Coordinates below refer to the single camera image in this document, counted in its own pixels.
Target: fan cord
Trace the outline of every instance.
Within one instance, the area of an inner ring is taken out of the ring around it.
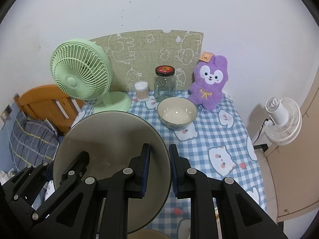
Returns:
[[[265,122],[268,121],[268,120],[269,120],[269,119],[265,119],[265,120],[264,120],[263,124],[261,125],[260,132],[259,132],[259,134],[258,134],[258,137],[257,137],[257,139],[255,140],[255,142],[253,142],[253,144],[256,143],[256,141],[258,140],[258,138],[259,138],[259,136],[260,136],[260,134],[261,134],[261,131],[263,130],[263,127],[264,127],[264,125],[265,125]]]

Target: wooden headboard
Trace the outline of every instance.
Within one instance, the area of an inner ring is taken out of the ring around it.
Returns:
[[[37,120],[50,120],[60,131],[68,132],[73,121],[78,115],[71,97],[64,93],[57,85],[43,85],[33,88],[21,97],[15,95],[15,102],[20,110]],[[82,108],[84,101],[75,99],[79,108]],[[58,103],[67,114],[67,118],[58,106]]]

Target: purple plush toy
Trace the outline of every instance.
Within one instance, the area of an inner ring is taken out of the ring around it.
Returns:
[[[221,90],[228,81],[226,57],[213,56],[208,63],[199,61],[194,68],[194,77],[189,100],[213,111],[223,98]]]

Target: yellow bow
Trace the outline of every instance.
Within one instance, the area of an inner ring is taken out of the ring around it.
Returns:
[[[207,98],[207,95],[208,95],[208,96],[213,95],[213,93],[211,93],[211,92],[205,92],[205,91],[203,91],[202,89],[200,90],[200,92],[203,94],[203,95],[202,95],[202,98],[205,97],[206,99],[208,99],[208,98]]]

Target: ceramic bowl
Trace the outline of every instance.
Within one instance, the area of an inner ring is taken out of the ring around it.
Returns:
[[[173,130],[185,129],[197,117],[196,106],[188,99],[170,97],[157,106],[157,114],[165,126]]]
[[[111,177],[128,167],[141,154],[143,143],[151,146],[147,190],[143,199],[129,199],[127,231],[137,231],[151,222],[162,209],[170,192],[171,165],[165,142],[140,117],[118,111],[100,112],[77,123],[63,138],[54,159],[53,182],[60,186],[61,174],[81,151],[90,155],[82,181]]]

